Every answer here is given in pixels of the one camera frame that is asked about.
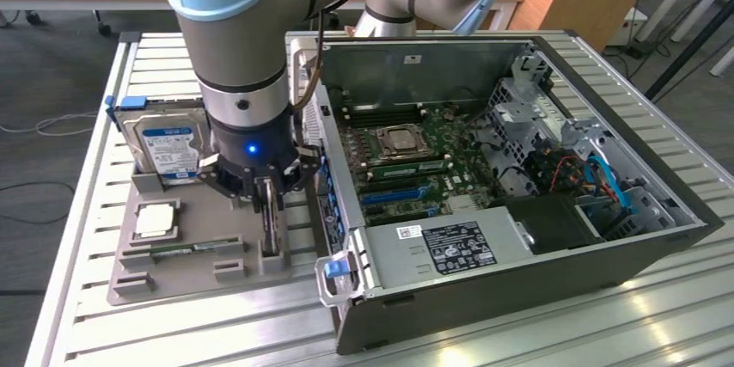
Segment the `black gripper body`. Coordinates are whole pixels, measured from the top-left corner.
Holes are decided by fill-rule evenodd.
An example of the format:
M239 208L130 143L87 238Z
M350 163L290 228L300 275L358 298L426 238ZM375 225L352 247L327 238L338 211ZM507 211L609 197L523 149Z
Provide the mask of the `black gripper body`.
M298 150L292 136L291 111L254 127L234 127L210 118L218 147L216 166L227 188L243 198L263 197L259 180L268 179L276 193L288 192L299 180Z

